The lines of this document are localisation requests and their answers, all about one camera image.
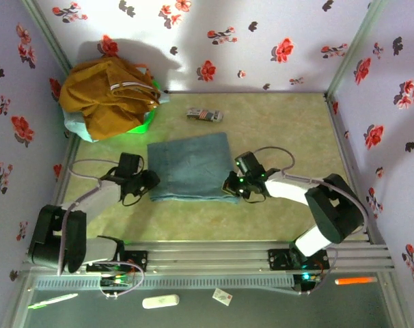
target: pen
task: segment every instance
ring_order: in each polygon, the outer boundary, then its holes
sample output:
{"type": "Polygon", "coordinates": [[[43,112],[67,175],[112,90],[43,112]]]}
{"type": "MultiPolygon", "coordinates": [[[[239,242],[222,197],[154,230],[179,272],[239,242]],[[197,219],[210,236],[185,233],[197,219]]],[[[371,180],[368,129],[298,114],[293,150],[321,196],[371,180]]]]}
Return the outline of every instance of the pen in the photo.
{"type": "Polygon", "coordinates": [[[73,299],[74,297],[77,297],[78,293],[74,293],[74,294],[67,294],[67,295],[63,295],[63,296],[58,296],[58,297],[54,297],[53,299],[48,299],[46,301],[41,301],[32,305],[29,305],[28,308],[29,309],[40,309],[43,308],[49,304],[54,304],[54,303],[58,303],[61,301],[65,301],[66,299],[73,299]]]}

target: orange marker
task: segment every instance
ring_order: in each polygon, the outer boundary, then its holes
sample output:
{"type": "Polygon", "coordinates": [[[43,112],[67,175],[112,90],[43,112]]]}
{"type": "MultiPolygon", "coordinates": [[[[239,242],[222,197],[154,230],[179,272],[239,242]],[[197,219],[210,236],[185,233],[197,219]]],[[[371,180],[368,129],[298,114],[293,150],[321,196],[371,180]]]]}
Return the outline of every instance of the orange marker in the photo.
{"type": "Polygon", "coordinates": [[[337,285],[353,285],[353,284],[368,284],[370,282],[377,282],[376,277],[356,277],[356,278],[341,278],[336,279],[337,285]]]}

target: wall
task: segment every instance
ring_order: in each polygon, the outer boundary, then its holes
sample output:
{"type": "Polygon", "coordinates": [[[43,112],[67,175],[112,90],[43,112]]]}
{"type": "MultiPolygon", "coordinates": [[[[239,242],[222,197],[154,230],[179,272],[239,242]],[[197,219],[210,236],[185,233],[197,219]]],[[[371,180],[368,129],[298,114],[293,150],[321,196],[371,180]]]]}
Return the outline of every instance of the wall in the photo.
{"type": "Polygon", "coordinates": [[[323,92],[370,0],[34,2],[72,65],[107,53],[171,91],[323,92]]]}
{"type": "Polygon", "coordinates": [[[352,170],[414,318],[414,0],[389,2],[334,101],[352,170]]]}
{"type": "Polygon", "coordinates": [[[0,322],[66,151],[62,79],[22,3],[0,0],[0,322]]]}

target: denim cloth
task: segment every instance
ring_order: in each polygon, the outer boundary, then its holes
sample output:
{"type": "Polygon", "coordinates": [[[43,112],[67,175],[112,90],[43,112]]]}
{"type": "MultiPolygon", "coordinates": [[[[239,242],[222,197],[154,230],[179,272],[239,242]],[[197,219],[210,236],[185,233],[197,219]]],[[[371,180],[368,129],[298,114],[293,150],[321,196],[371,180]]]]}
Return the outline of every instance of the denim cloth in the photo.
{"type": "Polygon", "coordinates": [[[222,191],[222,184],[233,170],[225,133],[151,143],[148,169],[160,178],[158,186],[148,192],[153,202],[239,201],[238,197],[222,191]]]}

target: green floor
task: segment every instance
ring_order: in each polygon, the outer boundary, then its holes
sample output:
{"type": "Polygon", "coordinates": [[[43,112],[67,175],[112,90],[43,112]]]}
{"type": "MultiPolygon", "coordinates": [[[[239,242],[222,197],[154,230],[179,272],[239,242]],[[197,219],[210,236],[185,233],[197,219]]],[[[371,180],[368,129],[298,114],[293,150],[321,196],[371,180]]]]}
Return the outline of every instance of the green floor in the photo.
{"type": "MultiPolygon", "coordinates": [[[[281,146],[292,151],[292,174],[325,177],[344,168],[322,94],[172,94],[161,105],[144,135],[124,134],[88,143],[82,141],[76,159],[111,159],[121,152],[142,155],[152,142],[226,132],[235,157],[262,146],[281,146]],[[189,107],[218,109],[221,123],[187,120],[189,107]]],[[[276,151],[258,154],[266,169],[289,164],[276,151]]],[[[102,176],[110,167],[78,164],[80,173],[102,176]]],[[[72,177],[66,200],[93,187],[93,182],[72,177]]],[[[308,207],[283,199],[262,204],[221,202],[160,202],[144,197],[132,207],[116,204],[87,227],[87,235],[113,236],[125,241],[290,241],[314,224],[308,207]]]]}

